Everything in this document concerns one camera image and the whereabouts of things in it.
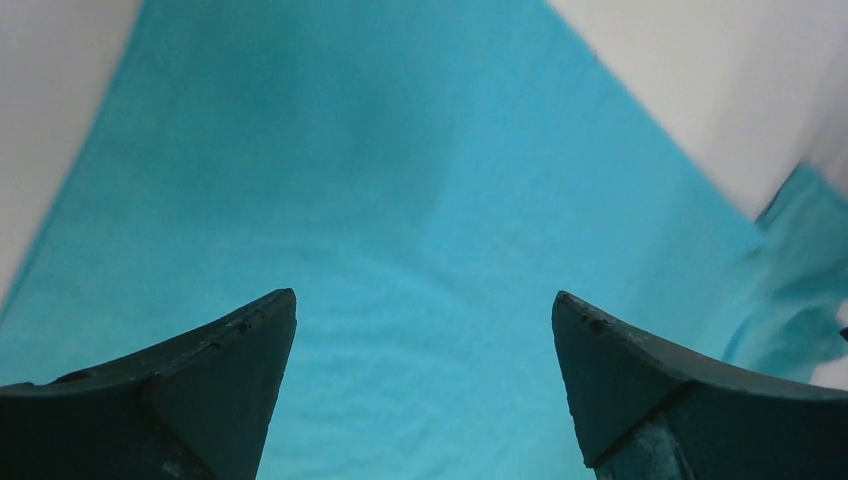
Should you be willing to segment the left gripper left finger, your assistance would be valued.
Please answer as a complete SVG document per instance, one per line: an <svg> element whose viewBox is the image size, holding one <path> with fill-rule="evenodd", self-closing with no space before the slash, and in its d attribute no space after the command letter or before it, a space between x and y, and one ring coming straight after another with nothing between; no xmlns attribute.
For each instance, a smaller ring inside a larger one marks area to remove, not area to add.
<svg viewBox="0 0 848 480"><path fill-rule="evenodd" d="M5 479L253 479L296 331L275 290L50 383L1 390Z"/></svg>

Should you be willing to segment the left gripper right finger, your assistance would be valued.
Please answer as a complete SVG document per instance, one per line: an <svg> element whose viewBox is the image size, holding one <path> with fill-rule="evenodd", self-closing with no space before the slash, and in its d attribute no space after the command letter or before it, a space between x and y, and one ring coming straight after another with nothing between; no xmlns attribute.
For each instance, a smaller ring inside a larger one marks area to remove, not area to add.
<svg viewBox="0 0 848 480"><path fill-rule="evenodd" d="M599 479L843 479L847 394L738 368L560 292L556 353Z"/></svg>

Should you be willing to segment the cyan t-shirt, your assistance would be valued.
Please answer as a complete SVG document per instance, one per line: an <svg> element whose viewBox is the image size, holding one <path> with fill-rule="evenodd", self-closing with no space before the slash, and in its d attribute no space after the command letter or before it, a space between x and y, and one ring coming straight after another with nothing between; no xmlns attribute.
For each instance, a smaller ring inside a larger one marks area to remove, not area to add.
<svg viewBox="0 0 848 480"><path fill-rule="evenodd" d="M567 290L806 382L847 352L847 208L750 223L542 1L147 1L2 313L44 383L277 289L263 479L588 479Z"/></svg>

